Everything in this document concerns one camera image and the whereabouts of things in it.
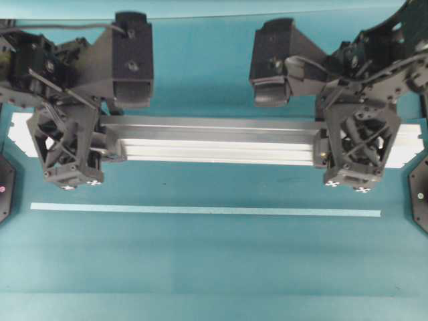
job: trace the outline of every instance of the black bracket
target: black bracket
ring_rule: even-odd
[[[11,212],[13,186],[15,185],[15,169],[0,154],[0,223]]]
[[[413,219],[428,233],[428,157],[410,173],[409,184]]]

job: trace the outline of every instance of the white marker tape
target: white marker tape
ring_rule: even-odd
[[[179,206],[132,206],[32,203],[31,209],[42,211],[82,211],[118,213],[164,213],[164,214],[221,214],[221,215],[291,215],[291,216],[337,216],[380,217],[380,210],[370,209],[279,209],[262,207],[179,207]]]

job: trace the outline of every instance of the mounting plate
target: mounting plate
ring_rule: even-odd
[[[410,173],[413,219],[428,233],[428,157]]]
[[[15,169],[0,154],[0,223],[11,212],[13,186],[15,185]]]

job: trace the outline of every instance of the metal rail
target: metal rail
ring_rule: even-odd
[[[9,138],[36,157],[25,121],[15,113]],[[240,118],[103,116],[130,161],[312,165],[315,134],[323,122]],[[423,150],[418,124],[402,124],[387,167],[401,168]]]

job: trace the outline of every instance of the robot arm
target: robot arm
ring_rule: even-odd
[[[316,96],[314,164],[324,184],[366,193],[380,181],[400,125],[397,100],[424,93],[428,82],[428,2],[407,1],[384,23],[327,55],[292,19],[255,33],[249,80],[258,106]]]
[[[16,27],[0,33],[0,102],[35,106],[28,127],[45,179],[63,189],[102,183],[101,162],[126,159],[100,126],[102,104],[121,115],[148,106],[152,96],[146,15],[117,13],[92,45],[84,38],[56,45]]]

